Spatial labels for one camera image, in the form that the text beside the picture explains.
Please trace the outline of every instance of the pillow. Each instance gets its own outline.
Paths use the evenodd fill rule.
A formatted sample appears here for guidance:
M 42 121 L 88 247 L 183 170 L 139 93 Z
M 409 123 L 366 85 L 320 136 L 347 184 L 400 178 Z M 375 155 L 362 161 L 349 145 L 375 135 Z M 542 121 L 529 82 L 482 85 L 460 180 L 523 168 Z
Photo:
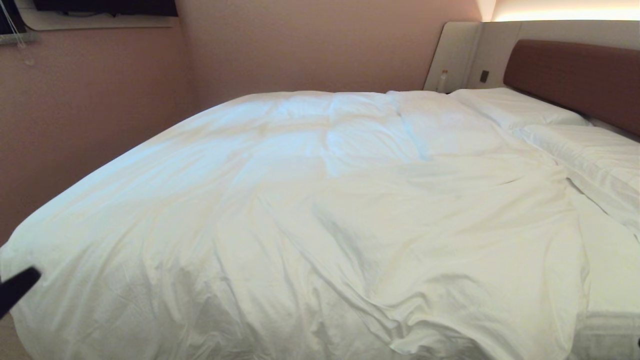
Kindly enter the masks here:
M 635 142 L 640 142 L 640 136 L 635 135 L 634 133 L 631 133 L 630 131 L 624 130 L 624 129 L 620 129 L 619 127 L 613 126 L 609 123 L 606 123 L 604 121 L 595 119 L 593 117 L 588 118 L 589 122 L 591 123 L 591 125 L 593 126 L 597 126 L 597 127 L 602 127 L 604 129 L 607 129 L 613 133 L 616 133 L 618 135 L 622 135 L 625 138 L 629 138 Z
M 453 92 L 451 96 L 506 130 L 535 124 L 590 125 L 577 113 L 508 88 L 463 89 Z
M 585 195 L 640 234 L 640 143 L 595 126 L 531 125 L 514 135 L 553 155 Z

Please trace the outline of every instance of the cord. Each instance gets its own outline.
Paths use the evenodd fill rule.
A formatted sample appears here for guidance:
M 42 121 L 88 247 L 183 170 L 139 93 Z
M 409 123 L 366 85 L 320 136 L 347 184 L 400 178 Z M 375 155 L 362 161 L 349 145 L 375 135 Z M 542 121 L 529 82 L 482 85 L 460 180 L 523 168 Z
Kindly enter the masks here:
M 20 34 L 20 32 L 18 32 L 18 28 L 15 27 L 15 24 L 13 23 L 13 20 L 9 16 L 9 12 L 4 6 L 4 3 L 2 0 L 0 0 L 0 7 L 2 7 L 4 16 L 6 17 L 7 22 L 9 22 L 9 27 L 11 28 L 11 32 L 13 33 L 16 41 L 18 42 L 18 51 L 20 51 L 20 54 L 22 55 L 22 59 L 24 60 L 24 63 L 29 66 L 35 65 L 36 63 L 35 60 L 27 50 L 27 44 L 22 39 L 22 35 Z

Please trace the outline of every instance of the wall outlet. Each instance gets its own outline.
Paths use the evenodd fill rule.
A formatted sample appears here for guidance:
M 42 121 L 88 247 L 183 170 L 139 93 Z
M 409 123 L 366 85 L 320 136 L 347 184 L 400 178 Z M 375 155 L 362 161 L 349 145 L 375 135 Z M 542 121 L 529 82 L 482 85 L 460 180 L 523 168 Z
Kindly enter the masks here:
M 489 72 L 487 70 L 482 71 L 482 75 L 480 75 L 480 82 L 486 84 L 486 80 L 489 78 Z

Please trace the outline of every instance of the bottle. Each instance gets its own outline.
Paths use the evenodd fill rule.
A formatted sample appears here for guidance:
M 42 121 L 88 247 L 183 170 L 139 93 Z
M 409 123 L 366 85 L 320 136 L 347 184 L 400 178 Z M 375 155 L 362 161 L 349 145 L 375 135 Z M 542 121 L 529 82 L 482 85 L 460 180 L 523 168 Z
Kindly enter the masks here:
M 447 87 L 447 77 L 449 76 L 448 70 L 443 70 L 442 75 L 440 75 L 440 80 L 438 81 L 438 87 L 436 88 L 436 92 L 441 94 L 445 93 L 445 88 Z

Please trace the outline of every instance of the upholstered headboard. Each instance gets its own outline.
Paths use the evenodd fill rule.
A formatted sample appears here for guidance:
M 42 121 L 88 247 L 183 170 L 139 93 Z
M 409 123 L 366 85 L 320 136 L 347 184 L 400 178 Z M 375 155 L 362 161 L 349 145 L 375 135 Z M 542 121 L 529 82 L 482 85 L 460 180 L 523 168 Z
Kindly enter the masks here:
M 520 40 L 504 84 L 640 135 L 640 51 Z

